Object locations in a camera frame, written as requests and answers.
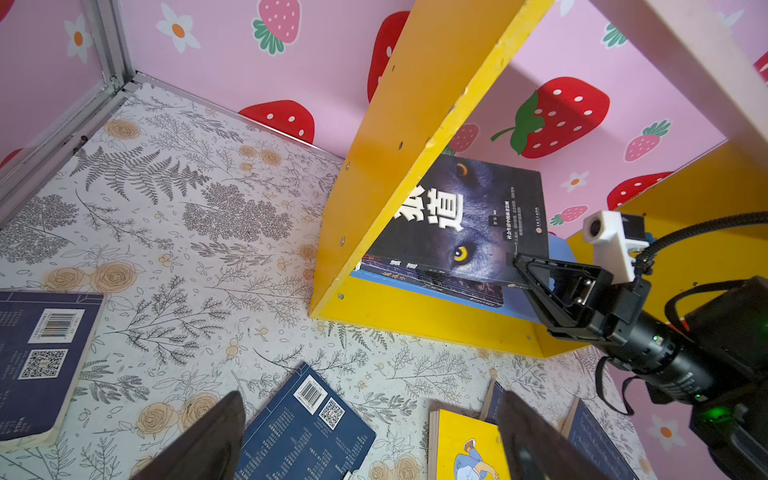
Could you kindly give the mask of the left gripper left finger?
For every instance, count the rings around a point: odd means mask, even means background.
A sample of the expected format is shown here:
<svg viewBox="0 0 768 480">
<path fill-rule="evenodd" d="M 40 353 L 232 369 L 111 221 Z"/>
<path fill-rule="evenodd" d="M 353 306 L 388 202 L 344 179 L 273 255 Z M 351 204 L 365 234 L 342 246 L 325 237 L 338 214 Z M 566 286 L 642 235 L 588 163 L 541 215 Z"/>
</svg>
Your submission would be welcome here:
<svg viewBox="0 0 768 480">
<path fill-rule="evenodd" d="M 242 396 L 231 391 L 132 479 L 233 479 L 245 429 Z"/>
</svg>

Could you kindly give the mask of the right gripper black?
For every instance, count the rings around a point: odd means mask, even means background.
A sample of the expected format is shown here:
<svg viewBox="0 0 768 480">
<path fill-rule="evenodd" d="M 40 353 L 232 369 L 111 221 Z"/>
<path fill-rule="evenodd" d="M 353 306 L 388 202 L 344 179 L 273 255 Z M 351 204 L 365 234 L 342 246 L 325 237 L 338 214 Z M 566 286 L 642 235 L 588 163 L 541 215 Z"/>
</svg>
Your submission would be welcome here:
<svg viewBox="0 0 768 480">
<path fill-rule="evenodd" d="M 525 295 L 548 333 L 585 342 L 620 360 L 651 351 L 646 280 L 612 285 L 607 270 L 587 264 L 518 254 L 513 263 Z"/>
</svg>

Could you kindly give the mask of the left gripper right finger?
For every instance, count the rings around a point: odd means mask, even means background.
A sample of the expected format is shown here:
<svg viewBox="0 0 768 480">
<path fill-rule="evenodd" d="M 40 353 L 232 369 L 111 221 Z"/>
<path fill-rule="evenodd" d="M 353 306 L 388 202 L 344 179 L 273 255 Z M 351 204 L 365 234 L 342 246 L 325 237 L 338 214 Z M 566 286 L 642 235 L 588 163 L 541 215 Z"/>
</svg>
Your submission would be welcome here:
<svg viewBox="0 0 768 480">
<path fill-rule="evenodd" d="M 502 394 L 497 427 L 511 479 L 608 479 L 512 391 Z"/>
</svg>

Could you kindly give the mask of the yellow cartoon cover book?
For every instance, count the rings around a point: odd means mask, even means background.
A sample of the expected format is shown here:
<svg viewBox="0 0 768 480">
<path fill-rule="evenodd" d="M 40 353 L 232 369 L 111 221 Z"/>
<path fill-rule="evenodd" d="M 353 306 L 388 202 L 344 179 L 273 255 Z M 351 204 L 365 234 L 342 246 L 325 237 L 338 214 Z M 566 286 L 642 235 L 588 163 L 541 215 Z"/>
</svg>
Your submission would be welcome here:
<svg viewBox="0 0 768 480">
<path fill-rule="evenodd" d="M 498 427 L 445 409 L 430 412 L 428 479 L 510 479 Z"/>
</svg>

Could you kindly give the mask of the navy blue book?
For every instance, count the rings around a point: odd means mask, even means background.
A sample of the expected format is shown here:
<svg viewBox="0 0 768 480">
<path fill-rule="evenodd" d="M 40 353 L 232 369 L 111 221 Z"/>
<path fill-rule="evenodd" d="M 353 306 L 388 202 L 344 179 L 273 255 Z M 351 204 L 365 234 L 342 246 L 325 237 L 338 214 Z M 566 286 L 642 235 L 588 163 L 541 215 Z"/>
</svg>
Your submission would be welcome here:
<svg viewBox="0 0 768 480">
<path fill-rule="evenodd" d="M 303 363 L 244 431 L 236 479 L 349 479 L 375 431 Z"/>
</svg>

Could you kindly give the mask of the black wolf cover book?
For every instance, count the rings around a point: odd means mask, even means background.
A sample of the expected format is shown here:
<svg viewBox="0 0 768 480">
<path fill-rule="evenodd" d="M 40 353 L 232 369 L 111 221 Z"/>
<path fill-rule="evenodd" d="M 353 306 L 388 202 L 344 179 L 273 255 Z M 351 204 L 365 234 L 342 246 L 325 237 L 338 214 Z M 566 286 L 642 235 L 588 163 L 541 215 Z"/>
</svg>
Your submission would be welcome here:
<svg viewBox="0 0 768 480">
<path fill-rule="evenodd" d="M 549 255 L 541 175 L 440 155 L 368 252 L 401 267 L 522 286 L 516 256 Z"/>
</svg>

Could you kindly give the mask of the dark portrait cover book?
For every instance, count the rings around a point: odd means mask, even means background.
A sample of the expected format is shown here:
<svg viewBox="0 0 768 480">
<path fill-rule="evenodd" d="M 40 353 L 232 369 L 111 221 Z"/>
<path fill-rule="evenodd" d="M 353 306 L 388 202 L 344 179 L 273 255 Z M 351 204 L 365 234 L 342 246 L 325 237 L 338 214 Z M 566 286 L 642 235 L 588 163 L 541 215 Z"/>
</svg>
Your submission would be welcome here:
<svg viewBox="0 0 768 480">
<path fill-rule="evenodd" d="M 445 294 L 486 307 L 501 308 L 504 306 L 501 286 L 466 280 L 440 272 L 422 271 L 411 264 L 401 266 L 397 260 L 364 255 L 356 270 L 415 285 L 431 292 Z"/>
</svg>

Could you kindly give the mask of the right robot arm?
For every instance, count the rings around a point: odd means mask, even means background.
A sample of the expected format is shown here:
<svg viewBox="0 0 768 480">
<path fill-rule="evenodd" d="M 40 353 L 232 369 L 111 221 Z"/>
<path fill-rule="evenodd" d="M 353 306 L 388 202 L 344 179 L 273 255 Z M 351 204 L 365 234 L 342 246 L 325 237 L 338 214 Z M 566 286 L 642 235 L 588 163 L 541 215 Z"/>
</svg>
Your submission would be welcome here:
<svg viewBox="0 0 768 480">
<path fill-rule="evenodd" d="M 671 298 L 662 318 L 647 313 L 650 275 L 665 248 L 706 233 L 763 225 L 763 211 L 701 222 L 659 239 L 642 217 L 601 211 L 586 219 L 593 263 L 519 253 L 509 261 L 548 333 L 593 345 L 601 364 L 642 380 L 656 404 L 691 407 L 689 426 L 732 479 L 767 475 L 767 281 L 711 282 L 684 291 L 710 295 L 687 314 Z"/>
</svg>

